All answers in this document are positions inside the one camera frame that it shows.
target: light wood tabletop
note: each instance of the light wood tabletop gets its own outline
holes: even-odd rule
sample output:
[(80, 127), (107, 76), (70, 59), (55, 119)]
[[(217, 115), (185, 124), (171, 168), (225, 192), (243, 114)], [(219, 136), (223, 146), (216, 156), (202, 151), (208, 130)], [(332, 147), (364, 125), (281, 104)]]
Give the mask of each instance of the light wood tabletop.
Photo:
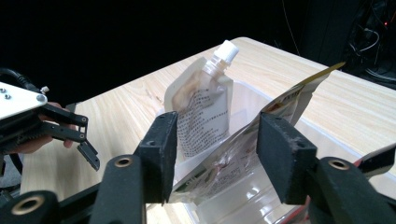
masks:
[[(240, 50), (226, 74), (271, 98), (326, 68), (246, 37), (232, 42)], [(134, 152), (163, 108), (166, 88), (195, 60), (203, 56), (209, 59), (217, 47), (78, 104), (76, 113), (90, 120), (88, 139), (99, 152), (100, 170), (95, 172), (91, 168), (76, 150), (77, 144), (66, 149), (54, 140), (24, 157), (21, 192), (47, 189), (56, 192), (58, 200), (62, 200), (100, 182), (107, 161)], [(334, 71), (314, 92), (303, 118), (364, 155), (396, 142), (396, 91)], [(390, 173), (396, 176), (396, 168)], [(159, 204), (148, 210), (148, 223), (191, 223), (191, 220), (183, 204), (164, 207)]]

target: human hand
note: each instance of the human hand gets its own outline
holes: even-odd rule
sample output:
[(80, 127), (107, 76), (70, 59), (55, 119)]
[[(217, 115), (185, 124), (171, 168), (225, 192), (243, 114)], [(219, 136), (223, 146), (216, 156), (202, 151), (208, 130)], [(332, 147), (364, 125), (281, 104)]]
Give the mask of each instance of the human hand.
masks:
[[(54, 105), (56, 107), (62, 108), (61, 105), (59, 105), (58, 103), (53, 103), (53, 102), (48, 102), (48, 104), (50, 105)], [(39, 118), (41, 120), (46, 120), (46, 121), (53, 121), (53, 122), (57, 122), (57, 120), (51, 119), (47, 116), (44, 115), (39, 115)], [(59, 123), (61, 126), (64, 126), (65, 128), (68, 129), (76, 129), (76, 126), (73, 124), (64, 124), (64, 123)], [(47, 143), (52, 141), (52, 137), (50, 135), (43, 135), (40, 136), (36, 139), (33, 140), (29, 140), (23, 144), (20, 144), (19, 146), (17, 146), (16, 148), (12, 149), (9, 153), (24, 153), (24, 154), (30, 154), (33, 153), (37, 150), (39, 150), (41, 147), (43, 147), (44, 145), (46, 145)], [(71, 140), (64, 140), (64, 147), (70, 148), (73, 145), (73, 141)]]

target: white spout cap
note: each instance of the white spout cap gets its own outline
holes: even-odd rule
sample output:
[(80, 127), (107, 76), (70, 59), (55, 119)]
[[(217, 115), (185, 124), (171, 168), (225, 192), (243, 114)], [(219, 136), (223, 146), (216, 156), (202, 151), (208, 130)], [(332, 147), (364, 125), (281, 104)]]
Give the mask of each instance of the white spout cap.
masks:
[(231, 41), (225, 40), (219, 49), (215, 51), (215, 56), (221, 58), (224, 62), (230, 65), (238, 52), (239, 48), (231, 43)]

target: bolt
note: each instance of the bolt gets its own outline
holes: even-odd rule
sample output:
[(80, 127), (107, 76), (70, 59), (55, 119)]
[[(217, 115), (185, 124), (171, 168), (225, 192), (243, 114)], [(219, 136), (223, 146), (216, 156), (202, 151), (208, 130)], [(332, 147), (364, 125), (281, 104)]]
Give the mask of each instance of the bolt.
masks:
[(37, 101), (44, 102), (46, 101), (46, 97), (43, 94), (38, 94), (36, 97)]

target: spout pouch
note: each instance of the spout pouch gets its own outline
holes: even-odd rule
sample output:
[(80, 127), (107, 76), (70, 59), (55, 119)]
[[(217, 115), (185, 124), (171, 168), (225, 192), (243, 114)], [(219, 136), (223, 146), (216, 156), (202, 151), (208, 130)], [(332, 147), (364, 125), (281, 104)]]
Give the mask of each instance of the spout pouch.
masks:
[[(274, 114), (295, 125), (317, 86), (329, 76), (331, 71), (342, 65), (343, 63), (338, 63), (306, 78), (276, 97), (261, 112)], [(222, 142), (188, 175), (178, 181), (174, 185), (170, 202), (199, 204), (229, 188), (241, 178), (251, 175), (255, 167), (260, 165), (256, 154), (259, 121), (260, 113), (248, 125)]]
[(203, 72), (207, 60), (192, 63), (166, 90), (165, 111), (177, 111), (177, 164), (229, 135), (233, 80)]

